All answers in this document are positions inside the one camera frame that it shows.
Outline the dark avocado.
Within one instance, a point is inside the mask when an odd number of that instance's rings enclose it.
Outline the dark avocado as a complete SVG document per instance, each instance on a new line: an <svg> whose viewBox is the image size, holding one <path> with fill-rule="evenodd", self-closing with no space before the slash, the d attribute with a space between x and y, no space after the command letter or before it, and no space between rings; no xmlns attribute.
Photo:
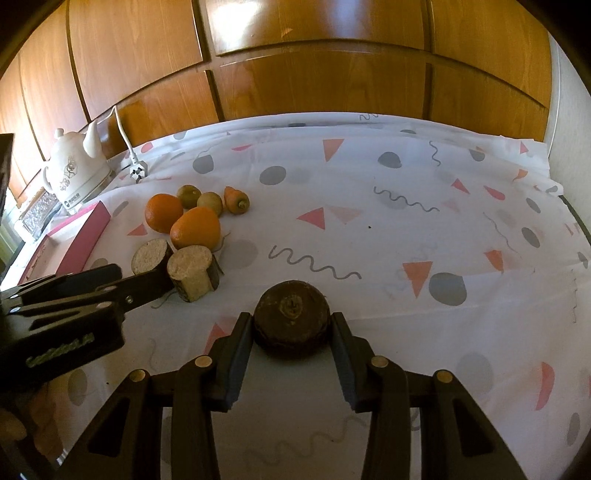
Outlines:
<svg viewBox="0 0 591 480"><path fill-rule="evenodd" d="M301 280L267 289L253 313L256 344L271 358L296 361L314 356L329 344L328 302Z"/></svg>

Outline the pink-rimmed white tray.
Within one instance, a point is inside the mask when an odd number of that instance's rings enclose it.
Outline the pink-rimmed white tray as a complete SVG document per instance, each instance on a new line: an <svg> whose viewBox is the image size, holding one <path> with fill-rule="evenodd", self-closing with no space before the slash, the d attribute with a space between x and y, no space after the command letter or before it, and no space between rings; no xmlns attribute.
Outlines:
<svg viewBox="0 0 591 480"><path fill-rule="evenodd" d="M61 222L42 238L18 284L81 272L110 219L104 204L96 202Z"/></svg>

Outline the small wooden log piece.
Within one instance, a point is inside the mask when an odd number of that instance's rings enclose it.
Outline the small wooden log piece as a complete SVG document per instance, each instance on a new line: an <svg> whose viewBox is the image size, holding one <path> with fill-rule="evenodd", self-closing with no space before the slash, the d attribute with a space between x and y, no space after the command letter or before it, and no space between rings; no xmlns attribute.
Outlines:
<svg viewBox="0 0 591 480"><path fill-rule="evenodd" d="M134 275L152 270L166 271L166 265L172 256L172 249L162 238L152 239L140 246L131 260L131 271Z"/></svg>

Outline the large wooden log piece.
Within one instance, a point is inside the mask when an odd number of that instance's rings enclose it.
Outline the large wooden log piece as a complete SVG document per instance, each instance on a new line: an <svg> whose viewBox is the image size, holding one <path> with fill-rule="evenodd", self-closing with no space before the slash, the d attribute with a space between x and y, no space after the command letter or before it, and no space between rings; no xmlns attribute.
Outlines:
<svg viewBox="0 0 591 480"><path fill-rule="evenodd" d="M219 286L221 269L205 246L190 245L168 259L167 274L183 301L192 303Z"/></svg>

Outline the glittery silver box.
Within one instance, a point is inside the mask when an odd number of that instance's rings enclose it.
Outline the glittery silver box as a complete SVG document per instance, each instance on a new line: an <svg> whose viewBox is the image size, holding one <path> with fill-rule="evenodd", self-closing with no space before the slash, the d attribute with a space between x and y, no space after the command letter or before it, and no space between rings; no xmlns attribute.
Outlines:
<svg viewBox="0 0 591 480"><path fill-rule="evenodd" d="M41 188L20 213L18 223L27 237L37 240L60 208L57 197Z"/></svg>

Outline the orange fruit back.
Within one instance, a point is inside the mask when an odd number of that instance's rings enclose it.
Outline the orange fruit back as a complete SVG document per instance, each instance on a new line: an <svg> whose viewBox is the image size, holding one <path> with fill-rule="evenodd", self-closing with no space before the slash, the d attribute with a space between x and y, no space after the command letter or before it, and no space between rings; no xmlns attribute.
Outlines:
<svg viewBox="0 0 591 480"><path fill-rule="evenodd" d="M152 230L168 234L172 225L183 215L181 201L170 194L156 194L146 203L144 219Z"/></svg>

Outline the orange fruit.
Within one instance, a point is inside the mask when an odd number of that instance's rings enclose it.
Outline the orange fruit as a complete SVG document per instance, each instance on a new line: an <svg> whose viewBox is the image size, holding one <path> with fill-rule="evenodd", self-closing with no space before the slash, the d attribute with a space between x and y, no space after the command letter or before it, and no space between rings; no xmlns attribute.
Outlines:
<svg viewBox="0 0 591 480"><path fill-rule="evenodd" d="M172 225L169 237L175 249L198 245L213 251L221 241L221 222L214 210L198 206Z"/></svg>
<svg viewBox="0 0 591 480"><path fill-rule="evenodd" d="M170 194L156 194L146 203L144 219L152 230L168 234L172 225L183 215L181 201Z"/></svg>

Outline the orange fruit front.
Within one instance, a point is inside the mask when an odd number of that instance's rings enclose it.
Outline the orange fruit front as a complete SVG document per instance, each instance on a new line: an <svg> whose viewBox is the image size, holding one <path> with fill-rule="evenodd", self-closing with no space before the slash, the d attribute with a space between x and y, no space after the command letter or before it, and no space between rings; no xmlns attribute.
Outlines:
<svg viewBox="0 0 591 480"><path fill-rule="evenodd" d="M221 241L221 222L214 210L198 206L172 225L169 237L175 249L198 245L213 251Z"/></svg>

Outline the white ceramic electric kettle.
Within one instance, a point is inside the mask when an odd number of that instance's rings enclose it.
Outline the white ceramic electric kettle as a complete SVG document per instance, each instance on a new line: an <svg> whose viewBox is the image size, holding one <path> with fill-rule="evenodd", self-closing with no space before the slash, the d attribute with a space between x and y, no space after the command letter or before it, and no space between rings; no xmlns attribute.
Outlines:
<svg viewBox="0 0 591 480"><path fill-rule="evenodd" d="M42 169L42 180L45 190L72 213L98 194L111 172L94 120L85 133L56 130L50 159Z"/></svg>

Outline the green small fruit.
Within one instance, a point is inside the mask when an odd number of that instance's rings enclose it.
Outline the green small fruit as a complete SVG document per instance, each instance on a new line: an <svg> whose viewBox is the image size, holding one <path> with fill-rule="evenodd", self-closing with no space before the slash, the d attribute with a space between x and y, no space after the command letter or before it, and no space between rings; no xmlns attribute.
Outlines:
<svg viewBox="0 0 591 480"><path fill-rule="evenodd" d="M193 185L183 185L176 192L176 197L179 199L184 210L197 207L200 196L201 191Z"/></svg>

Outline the yellow-green small fruit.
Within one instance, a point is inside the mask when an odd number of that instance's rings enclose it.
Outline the yellow-green small fruit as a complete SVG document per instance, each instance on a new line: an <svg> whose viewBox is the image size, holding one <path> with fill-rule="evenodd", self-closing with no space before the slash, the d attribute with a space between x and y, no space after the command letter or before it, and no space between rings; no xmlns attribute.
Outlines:
<svg viewBox="0 0 591 480"><path fill-rule="evenodd" d="M207 207L214 211L217 217L223 213L223 202L221 197L215 192L204 192L197 200L197 207Z"/></svg>

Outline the small orange carrot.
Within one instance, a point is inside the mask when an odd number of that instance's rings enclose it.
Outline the small orange carrot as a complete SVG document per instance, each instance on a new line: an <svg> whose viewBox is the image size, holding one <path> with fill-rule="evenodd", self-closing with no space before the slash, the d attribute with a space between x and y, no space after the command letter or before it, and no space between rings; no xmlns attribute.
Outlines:
<svg viewBox="0 0 591 480"><path fill-rule="evenodd" d="M224 188L223 200L225 209L233 215L245 214L250 207L249 196L231 186Z"/></svg>

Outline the patterned white tablecloth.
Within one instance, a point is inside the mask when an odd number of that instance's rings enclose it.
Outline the patterned white tablecloth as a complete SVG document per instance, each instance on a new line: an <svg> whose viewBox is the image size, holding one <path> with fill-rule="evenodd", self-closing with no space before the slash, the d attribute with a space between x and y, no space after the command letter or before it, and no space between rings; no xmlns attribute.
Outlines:
<svg viewBox="0 0 591 480"><path fill-rule="evenodd" d="M130 312L124 346L55 380L71 448L131 370L175 370L267 288L303 280L353 334L406 370L453 372L530 479L557 479L590 430L590 217L545 145L384 116L297 115L176 133L148 176L101 194L88 266L128 270L154 237L144 209L189 184L249 195L221 219L221 283Z"/></svg>

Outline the wooden wall cabinet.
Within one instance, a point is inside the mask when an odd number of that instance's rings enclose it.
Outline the wooden wall cabinet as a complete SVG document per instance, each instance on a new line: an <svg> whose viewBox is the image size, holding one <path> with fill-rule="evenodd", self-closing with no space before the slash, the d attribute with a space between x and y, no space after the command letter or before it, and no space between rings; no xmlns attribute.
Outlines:
<svg viewBox="0 0 591 480"><path fill-rule="evenodd" d="M103 122L104 153L293 112L422 118L542 140L546 28L516 1L5 1L10 188L39 188L58 128Z"/></svg>

